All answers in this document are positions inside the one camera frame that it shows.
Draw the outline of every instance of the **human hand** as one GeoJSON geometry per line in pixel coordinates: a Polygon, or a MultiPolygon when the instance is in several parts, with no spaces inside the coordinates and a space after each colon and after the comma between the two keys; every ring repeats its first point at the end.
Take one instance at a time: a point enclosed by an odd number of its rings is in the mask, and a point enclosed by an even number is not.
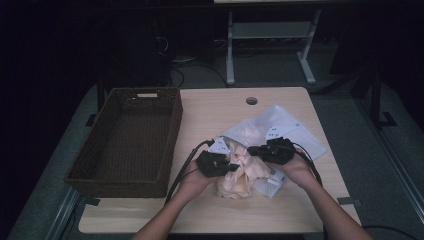
{"type": "Polygon", "coordinates": [[[218,181],[218,177],[208,178],[197,167],[197,162],[192,161],[183,174],[177,192],[174,197],[186,203],[193,200],[202,193],[212,182],[218,181]]]}
{"type": "Polygon", "coordinates": [[[269,163],[269,165],[283,171],[292,182],[303,189],[318,183],[309,165],[298,154],[294,154],[293,158],[284,165],[275,163],[269,163]]]}

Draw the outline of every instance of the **white metal stand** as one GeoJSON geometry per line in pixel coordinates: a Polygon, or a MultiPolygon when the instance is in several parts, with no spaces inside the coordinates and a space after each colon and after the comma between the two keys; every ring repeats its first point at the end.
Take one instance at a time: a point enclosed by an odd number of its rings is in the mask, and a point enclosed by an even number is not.
{"type": "Polygon", "coordinates": [[[309,84],[315,84],[315,78],[309,67],[307,56],[315,35],[321,10],[316,10],[312,21],[305,22],[262,22],[234,23],[233,13],[228,20],[227,84],[234,85],[233,39],[252,38],[305,38],[302,51],[297,53],[299,63],[309,84]]]}

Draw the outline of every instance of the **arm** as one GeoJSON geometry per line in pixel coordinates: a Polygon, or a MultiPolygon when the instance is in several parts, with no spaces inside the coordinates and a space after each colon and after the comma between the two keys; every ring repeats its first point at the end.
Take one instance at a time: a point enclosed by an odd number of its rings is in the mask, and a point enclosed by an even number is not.
{"type": "Polygon", "coordinates": [[[197,169],[196,161],[192,161],[186,170],[186,177],[180,182],[177,192],[171,200],[144,225],[134,236],[133,240],[166,239],[181,210],[203,190],[218,178],[207,178],[197,169]]]}
{"type": "Polygon", "coordinates": [[[316,181],[309,166],[297,154],[285,165],[272,166],[305,190],[331,239],[372,239],[316,181]]]}

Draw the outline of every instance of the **wire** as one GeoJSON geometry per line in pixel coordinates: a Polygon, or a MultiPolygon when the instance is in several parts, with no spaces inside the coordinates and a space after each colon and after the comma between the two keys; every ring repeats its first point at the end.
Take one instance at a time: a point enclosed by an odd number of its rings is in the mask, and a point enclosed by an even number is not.
{"type": "Polygon", "coordinates": [[[402,230],[399,230],[399,229],[396,229],[396,228],[392,228],[392,227],[380,226],[380,225],[367,225],[367,226],[362,226],[362,227],[363,227],[364,229],[376,229],[376,228],[381,228],[381,229],[385,229],[385,230],[390,230],[390,231],[393,231],[393,232],[397,232],[397,233],[399,233],[399,234],[402,234],[402,235],[404,235],[404,236],[406,236],[406,237],[409,237],[409,238],[411,238],[411,239],[419,240],[418,238],[416,238],[416,237],[412,236],[411,234],[409,234],[409,233],[407,233],[407,232],[404,232],[404,231],[402,231],[402,230]]]}
{"type": "Polygon", "coordinates": [[[224,77],[221,75],[221,73],[216,70],[215,68],[208,66],[208,65],[204,65],[204,64],[193,64],[193,65],[184,65],[184,66],[177,66],[179,68],[183,68],[183,67],[204,67],[204,68],[209,68],[211,70],[213,70],[215,73],[218,74],[218,76],[221,78],[222,82],[224,83],[226,88],[229,88],[229,86],[227,85],[227,81],[224,79],[224,77]]]}
{"type": "Polygon", "coordinates": [[[319,182],[319,184],[321,186],[323,186],[322,185],[321,176],[319,175],[318,170],[315,167],[315,164],[314,164],[314,161],[311,158],[311,155],[309,155],[308,151],[306,151],[306,149],[304,147],[300,146],[299,144],[293,143],[293,145],[296,145],[296,146],[300,147],[303,150],[304,153],[301,153],[301,152],[298,152],[298,151],[295,151],[295,152],[297,153],[297,155],[299,155],[300,157],[302,157],[308,163],[309,167],[312,170],[312,173],[315,175],[315,178],[317,179],[317,181],[319,182]]]}
{"type": "MultiPolygon", "coordinates": [[[[177,73],[179,73],[181,75],[182,80],[181,80],[180,84],[178,84],[178,86],[177,86],[177,87],[181,87],[183,85],[183,83],[184,83],[184,80],[185,80],[184,73],[182,73],[181,71],[179,71],[179,70],[177,70],[175,68],[171,68],[171,70],[172,71],[175,71],[175,72],[177,72],[177,73]]],[[[174,86],[174,82],[172,81],[172,77],[171,76],[169,77],[169,80],[170,80],[171,87],[174,86]]]]}
{"type": "Polygon", "coordinates": [[[190,172],[186,173],[184,176],[182,176],[182,177],[181,177],[180,181],[181,181],[181,180],[183,180],[185,177],[187,177],[187,175],[189,175],[190,173],[193,173],[193,172],[195,172],[195,171],[197,171],[197,170],[199,170],[199,168],[196,168],[196,169],[194,169],[194,170],[192,170],[192,171],[190,171],[190,172]]]}
{"type": "Polygon", "coordinates": [[[188,165],[190,164],[191,160],[193,159],[194,155],[196,155],[196,153],[199,150],[199,148],[201,146],[203,146],[204,144],[207,144],[208,146],[211,146],[214,142],[215,142],[214,140],[203,141],[199,145],[197,145],[196,148],[194,148],[191,151],[190,155],[187,157],[186,161],[184,162],[183,166],[181,167],[180,172],[178,173],[177,177],[175,178],[174,182],[172,183],[172,186],[171,186],[171,188],[168,191],[168,195],[166,196],[165,204],[164,205],[166,205],[169,202],[169,200],[171,200],[171,197],[172,197],[172,195],[174,193],[175,188],[178,186],[178,184],[180,183],[180,181],[185,176],[187,176],[187,174],[186,175],[183,175],[183,174],[184,174],[185,170],[187,169],[188,165]]]}

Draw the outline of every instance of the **dark background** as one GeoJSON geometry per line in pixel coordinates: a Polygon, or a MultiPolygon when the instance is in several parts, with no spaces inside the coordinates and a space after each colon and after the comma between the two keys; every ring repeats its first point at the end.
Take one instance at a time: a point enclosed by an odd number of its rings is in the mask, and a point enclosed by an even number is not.
{"type": "MultiPolygon", "coordinates": [[[[80,11],[137,4],[144,3],[0,1],[2,239],[13,227],[81,99],[99,79],[107,89],[163,86],[168,81],[169,60],[176,53],[189,51],[210,58],[213,39],[225,37],[226,21],[219,20],[222,12],[173,14],[163,22],[152,22],[146,14],[80,11]],[[172,52],[158,54],[164,46],[155,36],[168,37],[172,52]]],[[[315,38],[339,41],[334,73],[349,74],[374,59],[382,80],[398,92],[421,128],[423,16],[420,1],[328,7],[315,38]]]]}

